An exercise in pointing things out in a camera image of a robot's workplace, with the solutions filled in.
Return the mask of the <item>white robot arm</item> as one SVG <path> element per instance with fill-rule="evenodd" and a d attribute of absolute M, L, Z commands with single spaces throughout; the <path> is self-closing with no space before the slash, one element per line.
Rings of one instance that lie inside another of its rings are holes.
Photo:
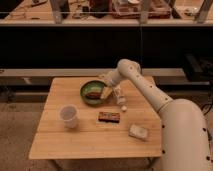
<path fill-rule="evenodd" d="M 140 65 L 121 59 L 103 75 L 108 87 L 130 80 L 162 121 L 162 171 L 213 171 L 205 117 L 194 102 L 173 99 L 149 82 Z"/>

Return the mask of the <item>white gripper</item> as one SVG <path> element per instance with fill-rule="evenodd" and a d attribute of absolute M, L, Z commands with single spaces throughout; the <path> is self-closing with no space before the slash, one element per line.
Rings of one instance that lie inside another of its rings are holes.
<path fill-rule="evenodd" d="M 101 94 L 101 99 L 105 100 L 112 93 L 111 87 L 115 87 L 116 85 L 119 84 L 120 75 L 119 75 L 118 71 L 115 70 L 115 71 L 108 72 L 106 75 L 99 75 L 98 78 L 101 81 L 106 82 L 106 84 L 108 86 L 108 87 L 103 88 L 103 91 L 102 91 L 102 94 Z"/>

